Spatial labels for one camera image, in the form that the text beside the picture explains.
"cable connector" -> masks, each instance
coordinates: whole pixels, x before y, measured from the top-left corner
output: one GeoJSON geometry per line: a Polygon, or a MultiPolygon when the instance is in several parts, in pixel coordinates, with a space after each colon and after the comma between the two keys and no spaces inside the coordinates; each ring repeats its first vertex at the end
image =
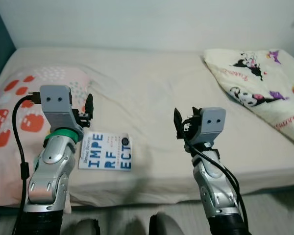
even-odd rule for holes
{"type": "Polygon", "coordinates": [[[34,104],[41,104],[40,92],[29,92],[28,94],[34,104]]]}
{"type": "Polygon", "coordinates": [[[21,166],[21,179],[27,180],[29,178],[28,162],[21,163],[20,166],[21,166]]]}

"pink pillowcase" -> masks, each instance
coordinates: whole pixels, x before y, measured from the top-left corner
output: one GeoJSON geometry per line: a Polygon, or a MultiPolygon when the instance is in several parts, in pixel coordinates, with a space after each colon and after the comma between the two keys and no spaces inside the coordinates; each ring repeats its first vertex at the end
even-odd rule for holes
{"type": "MultiPolygon", "coordinates": [[[[67,85],[71,88],[73,107],[84,111],[89,76],[78,68],[46,66],[26,68],[12,74],[0,87],[0,206],[19,203],[21,199],[20,154],[12,130],[12,111],[16,102],[42,85],[67,85]]],[[[42,151],[50,125],[41,105],[23,102],[17,113],[17,126],[30,166],[42,151]]]]}

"black cable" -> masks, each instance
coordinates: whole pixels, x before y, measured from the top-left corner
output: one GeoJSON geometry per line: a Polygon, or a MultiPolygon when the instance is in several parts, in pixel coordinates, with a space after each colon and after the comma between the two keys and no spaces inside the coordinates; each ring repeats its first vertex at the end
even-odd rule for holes
{"type": "Polygon", "coordinates": [[[240,194],[239,191],[239,182],[237,181],[237,179],[235,178],[235,176],[232,173],[228,173],[229,170],[226,170],[225,168],[223,168],[221,165],[219,165],[218,163],[216,163],[214,160],[210,159],[207,155],[203,154],[202,152],[198,151],[192,144],[191,142],[186,138],[185,136],[185,132],[184,132],[184,125],[186,123],[189,123],[189,121],[185,120],[182,125],[181,125],[181,134],[182,137],[184,139],[184,142],[189,146],[190,150],[192,150],[193,152],[195,152],[196,154],[198,154],[199,156],[201,156],[203,159],[207,160],[208,162],[210,162],[212,165],[214,165],[215,167],[217,167],[220,171],[222,171],[223,174],[225,174],[226,178],[228,179],[228,181],[230,182],[230,184],[232,185],[236,196],[237,196],[237,200],[238,202],[241,203],[241,209],[242,209],[242,214],[243,214],[243,220],[244,223],[246,225],[246,228],[248,230],[248,218],[247,218],[247,213],[246,213],[246,208],[245,208],[245,204],[243,202],[242,196],[240,194]]]}
{"type": "Polygon", "coordinates": [[[21,178],[22,178],[22,198],[21,198],[21,204],[20,204],[20,209],[13,227],[12,235],[16,233],[16,229],[18,224],[20,223],[21,216],[24,210],[24,205],[25,205],[25,198],[26,198],[26,179],[29,177],[29,169],[28,169],[28,163],[25,162],[25,157],[24,157],[24,152],[23,148],[21,145],[21,141],[19,138],[17,126],[16,126],[16,114],[18,111],[19,106],[25,101],[25,100],[31,100],[31,96],[27,95],[23,98],[21,98],[16,105],[14,106],[13,113],[12,113],[12,128],[15,136],[16,143],[18,145],[19,151],[20,151],[20,156],[21,156],[21,178]]]}
{"type": "Polygon", "coordinates": [[[232,179],[234,180],[235,182],[235,185],[236,185],[236,188],[238,190],[238,192],[240,191],[240,184],[239,184],[239,181],[237,180],[237,178],[235,177],[235,175],[228,169],[226,168],[225,166],[223,166],[224,169],[227,171],[227,173],[229,173],[229,175],[232,177],[232,179]]]}

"bed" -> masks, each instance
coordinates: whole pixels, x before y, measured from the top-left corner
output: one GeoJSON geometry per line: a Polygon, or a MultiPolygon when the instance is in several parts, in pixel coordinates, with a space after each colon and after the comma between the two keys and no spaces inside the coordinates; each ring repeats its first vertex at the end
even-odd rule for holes
{"type": "MultiPolygon", "coordinates": [[[[199,199],[191,157],[176,139],[175,107],[184,117],[193,106],[226,109],[215,148],[237,176],[242,193],[294,185],[294,143],[230,99],[197,53],[20,48],[4,67],[0,85],[20,68],[41,64],[77,67],[89,75],[95,105],[89,131],[129,133],[133,138],[130,172],[78,169],[78,145],[69,179],[73,206],[199,199]]],[[[18,164],[10,167],[19,169],[18,164]]],[[[21,185],[20,177],[15,183],[21,185]]]]}

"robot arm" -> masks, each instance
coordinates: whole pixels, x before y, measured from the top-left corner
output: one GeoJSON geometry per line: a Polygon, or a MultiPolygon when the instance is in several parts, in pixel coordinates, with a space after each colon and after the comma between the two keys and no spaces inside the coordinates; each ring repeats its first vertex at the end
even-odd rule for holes
{"type": "Polygon", "coordinates": [[[227,169],[220,163],[219,152],[212,149],[214,139],[222,132],[225,110],[196,109],[194,115],[182,123],[181,114],[174,111],[177,138],[184,139],[184,148],[192,156],[193,175],[199,186],[200,197],[213,235],[249,235],[247,219],[243,222],[227,169]]]}
{"type": "Polygon", "coordinates": [[[84,114],[72,110],[71,90],[67,86],[42,86],[31,94],[41,103],[51,134],[30,179],[17,235],[60,234],[69,175],[74,167],[76,144],[83,139],[83,127],[93,117],[93,97],[89,94],[84,114]]]}

